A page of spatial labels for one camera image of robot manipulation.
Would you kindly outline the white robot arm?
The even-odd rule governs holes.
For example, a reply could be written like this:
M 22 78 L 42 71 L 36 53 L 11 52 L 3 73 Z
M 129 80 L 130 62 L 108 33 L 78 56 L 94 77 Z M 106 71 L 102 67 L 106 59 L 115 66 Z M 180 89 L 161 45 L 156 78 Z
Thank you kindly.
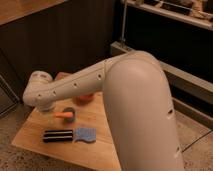
M 55 81 L 31 74 L 25 104 L 40 111 L 58 100 L 100 91 L 122 171 L 185 171 L 172 95 L 158 60 L 132 51 Z

